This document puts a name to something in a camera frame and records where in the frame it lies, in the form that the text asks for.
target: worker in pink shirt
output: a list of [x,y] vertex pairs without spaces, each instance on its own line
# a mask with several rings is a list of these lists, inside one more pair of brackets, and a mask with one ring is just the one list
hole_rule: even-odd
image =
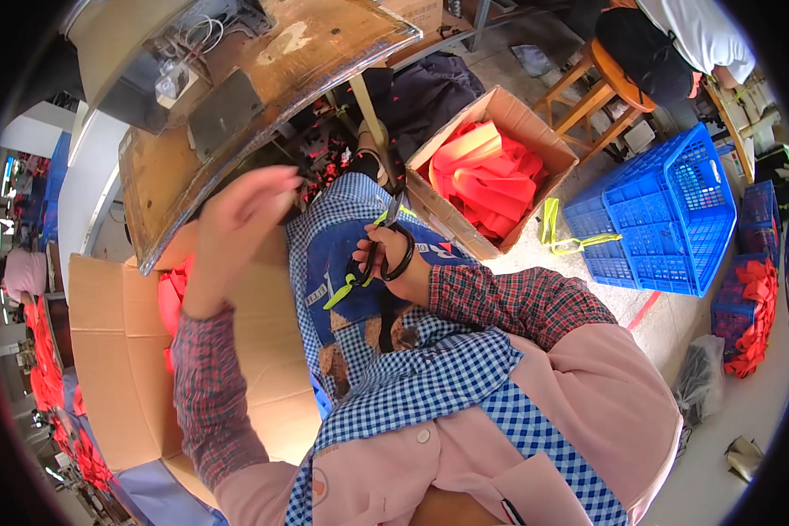
[[347,260],[364,269],[368,238],[381,244],[376,278],[383,258],[394,268],[406,252],[400,233],[369,225],[390,200],[370,153],[287,226],[306,359],[333,402],[300,466],[271,462],[252,429],[225,301],[292,204],[295,168],[243,175],[199,220],[174,400],[183,449],[230,523],[637,523],[672,468],[682,418],[582,281],[494,275],[401,213],[416,238],[404,273],[333,305]]
[[26,248],[12,249],[0,258],[0,289],[23,305],[34,305],[47,287],[47,255]]

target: red plaid shirt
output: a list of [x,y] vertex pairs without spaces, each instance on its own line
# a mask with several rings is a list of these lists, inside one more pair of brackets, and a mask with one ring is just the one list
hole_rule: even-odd
[[[484,267],[433,267],[430,310],[529,338],[545,351],[586,323],[617,323],[583,281],[545,268],[495,276]],[[269,461],[246,414],[233,314],[229,307],[199,321],[182,310],[172,343],[182,447],[211,490],[234,471]]]

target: scissors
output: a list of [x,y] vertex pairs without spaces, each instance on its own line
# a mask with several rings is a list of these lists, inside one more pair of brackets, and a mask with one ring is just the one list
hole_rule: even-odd
[[[412,261],[412,255],[415,253],[415,237],[412,236],[412,232],[408,231],[397,222],[397,215],[398,212],[400,212],[400,205],[403,204],[404,195],[405,191],[401,191],[398,195],[394,196],[385,215],[375,221],[378,222],[379,226],[385,226],[395,232],[399,232],[406,238],[406,254],[404,254],[403,259],[393,271],[389,272],[389,261],[386,258],[383,258],[383,262],[380,263],[380,277],[383,278],[383,281],[391,281],[400,278],[400,275],[406,270],[406,267],[409,266],[410,261]],[[363,284],[363,286],[368,285],[371,281],[371,268],[374,256],[377,254],[377,244],[377,242],[371,242],[371,247],[368,249],[368,263],[365,265],[364,272],[359,272],[359,262],[356,259],[351,258],[351,261],[348,263],[348,274],[358,276],[357,281]]]

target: neon yellow strap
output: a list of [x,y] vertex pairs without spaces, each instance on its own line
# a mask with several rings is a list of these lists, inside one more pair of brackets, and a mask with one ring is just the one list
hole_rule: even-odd
[[[412,217],[417,217],[415,212],[413,212],[412,210],[409,210],[404,205],[400,205],[400,210],[399,211],[403,212],[404,214],[409,214]],[[380,223],[385,221],[386,220],[386,216],[389,216],[389,211],[388,210],[384,210],[383,211],[383,215],[379,216],[376,220],[374,220],[374,225],[379,225]]]
[[[417,217],[415,215],[415,212],[409,210],[404,205],[400,205],[400,211],[405,214],[409,214],[410,216]],[[379,225],[380,223],[382,223],[386,219],[386,216],[388,215],[389,215],[389,211],[385,210],[383,212],[383,215],[379,216],[377,220],[374,222],[374,225]],[[371,284],[372,279],[373,278],[371,276],[368,276],[368,280],[365,283],[363,283],[363,287],[368,287],[368,285]],[[353,274],[347,274],[347,276],[345,276],[345,285],[342,286],[342,288],[338,289],[335,293],[333,293],[333,297],[330,300],[327,300],[327,303],[322,308],[324,310],[332,309],[335,304],[339,303],[342,300],[342,298],[344,298],[345,296],[348,295],[349,292],[351,292],[351,289],[353,289],[353,286],[356,285],[357,282],[358,281],[356,276],[354,276]]]
[[348,274],[345,276],[345,285],[338,289],[330,300],[327,300],[327,303],[324,306],[325,310],[330,310],[333,306],[341,301],[342,298],[347,296],[348,292],[351,292],[353,289],[354,284],[357,283],[357,278],[353,274]]
[[[558,206],[559,201],[555,197],[550,197],[544,203],[544,229],[541,231],[541,244],[546,245],[552,249],[552,253],[556,256],[563,256],[566,254],[575,254],[576,252],[584,252],[585,247],[590,245],[598,245],[599,243],[616,241],[622,239],[622,234],[599,234],[597,236],[588,237],[587,239],[576,239],[570,237],[562,241],[555,240],[555,224],[558,221]],[[549,243],[547,243],[547,231],[549,232]],[[559,245],[566,245],[567,243],[578,243],[579,246],[572,250],[555,250]]]

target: wooden stool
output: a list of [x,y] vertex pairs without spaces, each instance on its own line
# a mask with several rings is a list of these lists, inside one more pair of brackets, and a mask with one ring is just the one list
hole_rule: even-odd
[[[617,136],[640,114],[646,114],[656,107],[645,93],[640,96],[640,89],[632,84],[625,77],[625,73],[617,62],[611,58],[605,48],[601,46],[598,39],[593,39],[587,43],[582,50],[583,57],[578,64],[572,67],[555,84],[542,99],[537,101],[534,108],[537,110],[546,105],[547,125],[553,128],[558,135],[570,144],[579,146],[587,150],[587,153],[579,160],[579,166],[589,161],[594,155],[602,151],[602,148],[611,143]],[[569,85],[578,80],[587,70],[596,67],[601,75],[601,80],[593,85],[589,93],[578,102],[569,100],[561,93],[569,88]],[[590,128],[590,117],[601,110],[613,96],[617,95],[624,100],[630,108],[625,110],[616,122],[611,124],[605,133],[593,141],[593,134]],[[569,111],[564,118],[553,126],[552,102],[560,102],[569,106]],[[576,124],[582,124],[587,132],[587,140],[581,141],[575,137],[570,137],[566,132]]]

